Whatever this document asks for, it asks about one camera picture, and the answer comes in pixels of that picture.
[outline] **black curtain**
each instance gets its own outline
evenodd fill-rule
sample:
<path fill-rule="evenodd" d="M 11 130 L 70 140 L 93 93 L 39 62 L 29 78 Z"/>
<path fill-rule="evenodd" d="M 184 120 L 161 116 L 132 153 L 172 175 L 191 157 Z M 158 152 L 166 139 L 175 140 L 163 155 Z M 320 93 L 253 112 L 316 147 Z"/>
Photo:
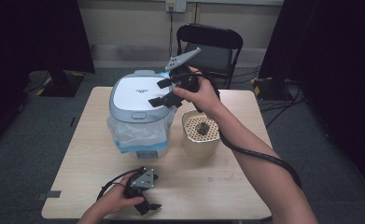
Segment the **black curtain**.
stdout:
<path fill-rule="evenodd" d="M 77 1 L 0 0 L 0 123 L 29 74 L 49 69 L 95 72 Z"/>
<path fill-rule="evenodd" d="M 365 178 L 365 1 L 286 0 L 260 76 L 302 81 L 335 144 Z"/>

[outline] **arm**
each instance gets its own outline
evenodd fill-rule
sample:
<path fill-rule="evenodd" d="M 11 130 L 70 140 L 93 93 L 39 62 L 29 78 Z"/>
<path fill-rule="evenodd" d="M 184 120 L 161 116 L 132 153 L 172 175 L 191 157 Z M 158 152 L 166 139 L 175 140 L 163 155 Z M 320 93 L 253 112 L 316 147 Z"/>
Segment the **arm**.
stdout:
<path fill-rule="evenodd" d="M 120 184 L 113 186 L 102 198 L 95 202 L 81 217 L 78 224 L 100 223 L 103 218 L 117 213 L 126 206 L 134 206 L 144 201 L 142 197 L 126 199 L 123 195 L 127 181 L 133 174 L 124 176 Z"/>
<path fill-rule="evenodd" d="M 199 77 L 199 83 L 198 92 L 175 88 L 174 93 L 200 107 L 232 144 L 279 158 L 219 101 L 208 80 Z M 304 194 L 289 172 L 268 161 L 233 153 L 246 178 L 272 212 L 274 223 L 317 223 Z"/>

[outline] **black cable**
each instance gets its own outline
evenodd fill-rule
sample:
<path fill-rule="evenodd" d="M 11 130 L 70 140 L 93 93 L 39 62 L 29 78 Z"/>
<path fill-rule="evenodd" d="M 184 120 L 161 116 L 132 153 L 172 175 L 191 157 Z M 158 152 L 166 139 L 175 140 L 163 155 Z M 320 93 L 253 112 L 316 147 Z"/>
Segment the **black cable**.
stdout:
<path fill-rule="evenodd" d="M 231 142 L 229 142 L 225 138 L 225 136 L 223 135 L 223 133 L 222 133 L 221 130 L 219 130 L 219 136 L 220 136 L 220 140 L 222 141 L 222 143 L 226 147 L 230 148 L 231 150 L 240 152 L 240 153 L 245 154 L 247 156 L 251 156 L 251 157 L 255 157 L 255 158 L 259 158 L 259 159 L 262 159 L 262 160 L 266 160 L 266 161 L 272 162 L 272 163 L 274 163 L 274 164 L 276 164 L 278 166 L 281 166 L 282 168 L 286 169 L 290 173 L 290 175 L 292 176 L 293 181 L 295 181 L 296 185 L 300 189 L 302 188 L 302 182 L 301 182 L 301 179 L 299 178 L 298 173 L 287 162 L 285 162 L 283 160 L 280 160 L 280 159 L 278 159 L 276 157 L 267 155 L 267 154 L 263 154 L 263 153 L 260 153 L 260 152 L 257 152 L 257 151 L 252 151 L 252 150 L 249 150 L 249 149 L 246 149 L 246 148 L 242 148 L 242 147 L 237 147 L 237 146 L 233 145 Z"/>
<path fill-rule="evenodd" d="M 245 81 L 235 81 L 235 82 L 231 82 L 231 84 L 246 83 L 246 82 L 249 82 L 249 81 L 251 81 L 251 79 L 245 80 Z"/>
<path fill-rule="evenodd" d="M 195 11 L 194 11 L 194 23 L 196 23 L 197 22 L 197 9 L 199 8 L 199 3 L 196 3 L 196 9 L 195 9 Z"/>
<path fill-rule="evenodd" d="M 170 42 L 168 46 L 168 55 L 171 58 L 171 55 L 173 54 L 173 8 L 168 7 L 168 10 L 170 12 Z"/>
<path fill-rule="evenodd" d="M 127 174 L 130 174 L 130 173 L 139 172 L 141 169 L 143 169 L 143 167 L 141 167 L 141 168 L 139 168 L 139 169 L 134 169 L 134 170 L 131 170 L 131 171 L 127 171 L 127 172 L 125 172 L 125 173 L 123 173 L 123 174 L 121 174 L 121 175 L 116 176 L 116 177 L 115 177 L 115 178 L 113 178 L 111 181 L 107 182 L 107 183 L 105 184 L 105 186 L 103 186 L 103 187 L 102 187 L 102 189 L 101 189 L 100 193 L 98 194 L 97 201 L 98 201 L 101 197 L 103 197 L 103 195 L 105 194 L 106 190 L 107 190 L 107 189 L 109 189 L 109 187 L 110 187 L 111 185 L 113 185 L 113 184 L 118 184 L 118 183 L 115 183 L 115 181 L 116 181 L 117 179 L 119 179 L 119 178 L 121 178 L 121 177 L 123 177 L 123 176 L 125 176 L 125 175 L 127 175 Z"/>
<path fill-rule="evenodd" d="M 122 187 L 126 188 L 126 186 L 124 186 L 124 185 L 122 185 L 122 184 L 120 184 L 120 183 L 118 183 L 118 182 L 113 182 L 113 184 L 114 184 L 114 185 L 120 185 L 120 186 L 122 186 Z"/>
<path fill-rule="evenodd" d="M 257 75 L 259 74 L 260 69 L 261 69 L 261 64 L 255 67 L 255 73 L 256 73 L 255 77 L 258 77 Z"/>
<path fill-rule="evenodd" d="M 258 104 L 258 105 L 259 105 L 259 107 L 264 106 L 264 105 L 272 105 L 272 106 L 283 105 L 282 107 L 284 107 L 285 105 L 289 105 L 289 104 L 290 104 L 289 101 L 283 101 L 281 103 L 279 103 L 279 102 L 278 103 L 275 103 L 275 102 L 266 102 L 266 103 L 262 103 L 262 104 Z"/>
<path fill-rule="evenodd" d="M 43 78 L 43 81 L 42 81 L 42 82 L 40 82 L 40 84 L 39 84 L 39 85 L 37 85 L 36 87 L 34 87 L 34 88 L 32 88 L 32 89 L 30 89 L 30 90 L 28 90 L 28 91 L 25 91 L 24 93 L 28 93 L 28 92 L 34 91 L 34 90 L 36 90 L 37 88 L 39 88 L 39 87 L 43 86 L 43 84 L 44 84 L 44 83 L 46 82 L 46 80 L 48 79 L 48 76 L 49 76 L 49 70 L 48 70 L 48 72 L 46 73 L 45 78 Z"/>
<path fill-rule="evenodd" d="M 232 76 L 232 77 L 243 77 L 243 76 L 251 75 L 251 74 L 254 74 L 254 73 L 256 73 L 256 71 L 249 72 L 249 73 L 239 74 L 239 75 L 235 75 L 235 76 Z"/>
<path fill-rule="evenodd" d="M 269 123 L 266 124 L 266 129 L 269 128 L 269 126 L 282 114 L 284 113 L 284 111 L 286 111 L 288 108 L 290 108 L 291 106 L 293 106 L 299 96 L 299 93 L 301 92 L 302 89 L 302 85 L 299 86 L 298 89 L 298 93 L 296 93 L 296 96 L 293 98 L 292 102 L 289 105 L 286 105 L 284 109 L 282 109 L 277 115 L 275 115 L 274 118 L 272 118 L 272 120 L 269 121 Z"/>
<path fill-rule="evenodd" d="M 285 84 L 287 85 L 302 85 L 302 82 L 299 81 L 286 81 Z"/>
<path fill-rule="evenodd" d="M 297 104 L 303 102 L 304 100 L 305 100 L 305 97 L 301 98 L 301 100 L 293 103 L 292 105 L 297 105 Z M 260 112 L 264 113 L 264 112 L 267 112 L 267 111 L 270 111 L 270 110 L 282 109 L 282 108 L 290 106 L 290 104 L 286 105 L 286 103 L 287 102 L 280 103 L 280 104 L 278 104 L 278 105 L 280 105 L 278 107 L 271 107 L 271 108 L 262 109 Z"/>

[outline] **round container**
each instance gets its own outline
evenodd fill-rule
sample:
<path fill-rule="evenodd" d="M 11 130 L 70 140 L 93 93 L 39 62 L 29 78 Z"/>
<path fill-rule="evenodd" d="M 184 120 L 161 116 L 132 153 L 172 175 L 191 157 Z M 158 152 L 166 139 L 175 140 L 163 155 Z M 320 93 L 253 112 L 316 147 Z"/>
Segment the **round container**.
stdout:
<path fill-rule="evenodd" d="M 215 153 L 220 138 L 218 125 L 213 120 L 204 113 L 191 110 L 183 115 L 182 126 L 182 144 L 189 156 L 196 159 L 206 159 Z"/>

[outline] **electrical outlet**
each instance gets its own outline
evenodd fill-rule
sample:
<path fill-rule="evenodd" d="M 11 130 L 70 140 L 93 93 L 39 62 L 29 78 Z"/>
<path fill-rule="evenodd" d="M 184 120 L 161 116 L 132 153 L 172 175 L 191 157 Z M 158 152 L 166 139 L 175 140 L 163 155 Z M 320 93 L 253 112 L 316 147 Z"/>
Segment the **electrical outlet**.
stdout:
<path fill-rule="evenodd" d="M 165 1 L 165 11 L 176 12 L 176 2 L 175 1 Z"/>
<path fill-rule="evenodd" d="M 176 12 L 186 12 L 186 2 L 176 1 L 175 8 Z"/>

